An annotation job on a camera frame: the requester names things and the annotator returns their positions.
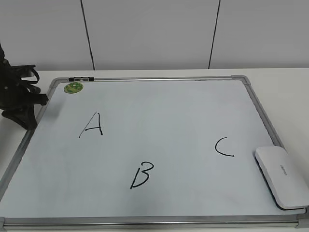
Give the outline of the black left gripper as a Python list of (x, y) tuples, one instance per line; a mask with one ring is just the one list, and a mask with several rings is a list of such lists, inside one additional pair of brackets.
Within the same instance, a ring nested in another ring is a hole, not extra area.
[(4, 110), (1, 115), (26, 130), (37, 127), (33, 105), (48, 103), (47, 95), (35, 86), (40, 77), (34, 68), (35, 65), (0, 66), (0, 108)]

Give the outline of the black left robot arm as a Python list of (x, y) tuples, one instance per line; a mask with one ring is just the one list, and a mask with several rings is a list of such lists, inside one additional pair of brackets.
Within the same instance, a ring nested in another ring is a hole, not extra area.
[(40, 76), (35, 65), (12, 66), (0, 50), (0, 109), (1, 115), (14, 121), (26, 130), (37, 127), (34, 105), (45, 106), (46, 94), (35, 86)]

